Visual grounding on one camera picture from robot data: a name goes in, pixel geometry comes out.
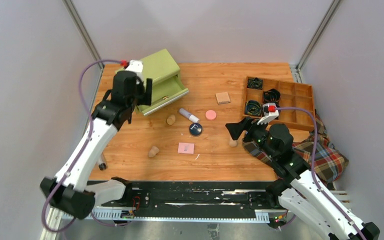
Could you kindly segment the green metal drawer cabinet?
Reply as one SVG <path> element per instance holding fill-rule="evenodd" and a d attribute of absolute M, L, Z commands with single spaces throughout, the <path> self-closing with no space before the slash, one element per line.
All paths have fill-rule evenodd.
<path fill-rule="evenodd" d="M 151 105 L 138 105 L 136 111 L 149 116 L 189 93 L 181 81 L 181 71 L 167 49 L 162 49 L 140 60 L 143 83 L 152 79 Z"/>

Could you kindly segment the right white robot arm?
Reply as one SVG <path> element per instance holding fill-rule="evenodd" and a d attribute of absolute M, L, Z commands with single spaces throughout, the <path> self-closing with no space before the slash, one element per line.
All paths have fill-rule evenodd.
<path fill-rule="evenodd" d="M 244 141 L 256 144 L 271 162 L 279 176 L 266 191 L 266 203 L 274 209 L 290 210 L 311 226 L 325 240 L 377 240 L 380 229 L 373 222 L 364 222 L 340 202 L 310 165 L 293 151 L 293 136 L 285 124 L 258 124 L 245 117 L 237 123 L 227 123 L 232 139 L 246 132 Z"/>

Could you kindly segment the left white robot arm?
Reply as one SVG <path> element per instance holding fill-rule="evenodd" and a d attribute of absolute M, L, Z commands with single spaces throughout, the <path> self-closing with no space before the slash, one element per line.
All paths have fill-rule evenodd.
<path fill-rule="evenodd" d="M 91 122 L 65 165 L 53 178 L 44 177 L 40 189 L 48 204 L 76 219 L 88 217 L 97 205 L 115 200 L 120 206 L 133 201 L 130 182 L 113 177 L 88 187 L 96 162 L 125 122 L 131 123 L 136 106 L 151 105 L 153 80 L 122 70 L 113 77 L 112 89 L 104 94 L 91 114 Z"/>

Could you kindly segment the beige makeup sponge right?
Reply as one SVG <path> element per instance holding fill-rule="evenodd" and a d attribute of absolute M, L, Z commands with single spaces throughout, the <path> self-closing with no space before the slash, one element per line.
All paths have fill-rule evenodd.
<path fill-rule="evenodd" d="M 229 146 L 234 148 L 234 147 L 237 147 L 238 146 L 238 141 L 237 140 L 233 140 L 233 139 L 230 139 L 229 142 L 228 142 Z"/>

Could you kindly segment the beige makeup sponge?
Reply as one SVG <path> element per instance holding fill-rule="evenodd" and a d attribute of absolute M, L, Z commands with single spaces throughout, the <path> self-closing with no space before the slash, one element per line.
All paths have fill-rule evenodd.
<path fill-rule="evenodd" d="M 157 146 L 152 146 L 148 151 L 148 157 L 153 158 L 160 152 L 160 149 Z"/>
<path fill-rule="evenodd" d="M 176 122 L 176 116 L 175 116 L 174 114 L 171 114 L 171 115 L 169 115 L 169 116 L 166 118 L 166 123 L 167 123 L 169 126 L 172 126 L 175 122 Z"/>
<path fill-rule="evenodd" d="M 238 146 L 238 141 L 237 140 L 233 140 L 233 139 L 230 139 L 229 142 L 228 142 L 229 146 L 234 148 L 234 147 L 237 147 Z"/>

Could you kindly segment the beige makeup sponge centre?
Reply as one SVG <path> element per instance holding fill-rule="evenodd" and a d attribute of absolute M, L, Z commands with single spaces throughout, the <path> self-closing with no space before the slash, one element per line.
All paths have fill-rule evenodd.
<path fill-rule="evenodd" d="M 166 123 L 167 123 L 169 126 L 172 126 L 175 122 L 176 122 L 176 116 L 175 116 L 174 114 L 171 114 L 171 115 L 169 115 L 169 116 L 166 118 Z"/>

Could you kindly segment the beige makeup sponge front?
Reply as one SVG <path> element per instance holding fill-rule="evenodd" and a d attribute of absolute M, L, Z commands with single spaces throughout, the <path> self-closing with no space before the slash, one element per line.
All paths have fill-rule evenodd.
<path fill-rule="evenodd" d="M 152 146 L 148 151 L 148 157 L 153 158 L 160 152 L 160 149 L 157 146 Z"/>

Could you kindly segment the pink round compact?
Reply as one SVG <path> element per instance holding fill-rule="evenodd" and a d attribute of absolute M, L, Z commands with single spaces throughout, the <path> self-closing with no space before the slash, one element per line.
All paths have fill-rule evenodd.
<path fill-rule="evenodd" d="M 205 112 L 205 118 L 209 121 L 213 121 L 217 118 L 217 113 L 214 110 L 207 110 Z"/>

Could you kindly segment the dark blue round compact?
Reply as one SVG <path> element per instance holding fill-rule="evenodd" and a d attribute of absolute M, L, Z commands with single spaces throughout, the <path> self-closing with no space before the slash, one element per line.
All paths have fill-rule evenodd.
<path fill-rule="evenodd" d="M 191 136 L 198 137 L 203 133 L 203 126 L 200 123 L 192 123 L 188 130 Z"/>

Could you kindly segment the white cosmetic tube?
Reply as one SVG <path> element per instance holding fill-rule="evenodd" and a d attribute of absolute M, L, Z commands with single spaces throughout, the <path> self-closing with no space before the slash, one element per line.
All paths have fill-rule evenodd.
<path fill-rule="evenodd" d="M 192 113 L 190 113 L 189 111 L 187 111 L 184 108 L 180 108 L 178 110 L 178 112 L 180 115 L 182 115 L 183 117 L 185 117 L 186 119 L 188 119 L 192 123 L 199 123 L 200 122 L 200 119 L 197 116 L 193 115 Z"/>

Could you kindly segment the pink square card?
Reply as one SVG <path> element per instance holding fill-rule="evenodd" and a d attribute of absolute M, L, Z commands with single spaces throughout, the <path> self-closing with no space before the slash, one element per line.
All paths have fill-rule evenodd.
<path fill-rule="evenodd" d="M 195 151 L 194 143 L 179 142 L 177 152 L 179 154 L 191 154 L 193 155 Z"/>

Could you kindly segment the wooden compartment organizer tray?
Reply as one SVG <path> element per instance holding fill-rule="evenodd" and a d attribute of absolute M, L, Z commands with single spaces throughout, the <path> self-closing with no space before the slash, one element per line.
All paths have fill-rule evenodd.
<path fill-rule="evenodd" d="M 260 119 L 263 116 L 262 105 L 275 103 L 281 108 L 300 108 L 315 116 L 313 88 L 311 85 L 269 78 L 248 76 L 244 81 L 240 117 Z M 280 111 L 271 124 L 285 124 L 290 129 L 312 131 L 311 117 L 301 110 Z"/>

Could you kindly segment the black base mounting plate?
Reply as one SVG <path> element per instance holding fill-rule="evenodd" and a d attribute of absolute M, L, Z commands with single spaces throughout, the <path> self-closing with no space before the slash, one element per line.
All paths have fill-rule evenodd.
<path fill-rule="evenodd" d="M 273 222 L 292 216 L 270 202 L 269 181 L 134 181 L 129 200 L 102 207 L 133 211 L 136 220 Z"/>

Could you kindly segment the small clear bottle black cap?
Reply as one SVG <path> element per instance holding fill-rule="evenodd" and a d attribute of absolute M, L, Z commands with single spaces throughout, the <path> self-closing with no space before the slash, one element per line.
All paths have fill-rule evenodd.
<path fill-rule="evenodd" d="M 98 166 L 100 171 L 104 171 L 108 168 L 107 161 L 106 161 L 106 158 L 105 158 L 103 153 L 100 155 L 100 157 L 97 161 L 97 166 Z"/>

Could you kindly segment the plaid flannel shirt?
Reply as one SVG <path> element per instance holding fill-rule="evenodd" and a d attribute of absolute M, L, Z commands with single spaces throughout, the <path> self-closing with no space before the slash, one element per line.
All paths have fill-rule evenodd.
<path fill-rule="evenodd" d="M 314 171 L 323 183 L 332 183 L 338 180 L 346 167 L 349 160 L 340 153 L 339 150 L 330 141 L 328 131 L 319 117 L 315 116 L 317 126 L 317 143 L 314 159 Z M 309 132 L 309 136 L 301 141 L 294 142 L 292 149 L 300 155 L 308 164 L 312 163 L 312 150 L 314 145 L 314 131 Z"/>

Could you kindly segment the aluminium frame rail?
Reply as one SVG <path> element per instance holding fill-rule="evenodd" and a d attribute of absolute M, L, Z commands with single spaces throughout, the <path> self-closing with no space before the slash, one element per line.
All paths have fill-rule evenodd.
<path fill-rule="evenodd" d="M 108 181 L 63 185 L 44 178 L 46 204 L 74 219 L 115 222 L 262 222 L 276 225 L 289 211 L 331 240 L 373 240 L 379 231 L 368 225 L 305 172 L 291 182 L 276 181 Z"/>

